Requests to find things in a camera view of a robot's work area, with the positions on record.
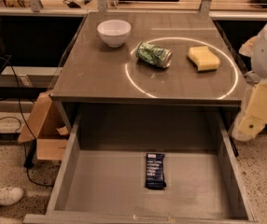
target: cardboard box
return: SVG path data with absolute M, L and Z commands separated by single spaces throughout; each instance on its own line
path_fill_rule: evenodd
M 24 124 L 18 142 L 26 143 L 36 139 L 36 156 L 38 160 L 60 161 L 67 145 L 63 119 L 56 104 L 50 99 L 51 91 L 40 93 L 37 98 L 27 125 Z

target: white shoe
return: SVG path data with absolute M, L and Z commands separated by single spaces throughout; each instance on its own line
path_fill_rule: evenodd
M 17 203 L 23 196 L 24 191 L 21 188 L 0 189 L 0 205 L 12 205 Z

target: sponge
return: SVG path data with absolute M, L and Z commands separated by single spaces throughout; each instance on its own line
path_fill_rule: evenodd
M 217 70 L 219 67 L 218 56 L 208 46 L 190 48 L 189 58 L 197 65 L 199 72 Z

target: floor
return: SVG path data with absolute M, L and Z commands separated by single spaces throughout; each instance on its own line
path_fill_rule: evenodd
M 28 117 L 33 103 L 22 101 L 25 118 Z M 0 102 L 0 118 L 16 117 L 23 124 L 20 108 L 16 101 Z M 0 120 L 0 133 L 14 133 L 20 126 L 16 119 Z M 239 152 L 237 162 L 245 183 L 254 217 L 259 223 L 267 224 L 267 132 L 249 142 L 237 142 Z M 24 188 L 22 200 L 12 206 L 0 207 L 0 224 L 20 224 L 26 214 L 44 214 L 52 188 L 31 182 L 23 168 L 24 146 L 16 141 L 0 142 L 0 188 L 19 186 Z M 35 166 L 29 170 L 31 179 L 42 185 L 53 184 L 59 165 L 34 159 Z

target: brown tabletop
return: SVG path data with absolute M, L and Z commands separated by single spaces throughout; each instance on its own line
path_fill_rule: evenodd
M 132 25 L 129 39 L 113 49 L 97 25 L 121 19 Z M 139 61 L 135 49 L 149 42 L 173 52 L 159 69 Z M 216 71 L 198 73 L 188 59 L 192 46 L 208 46 L 220 59 Z M 246 82 L 212 20 L 198 13 L 91 12 L 53 89 L 62 102 L 179 105 L 239 105 Z

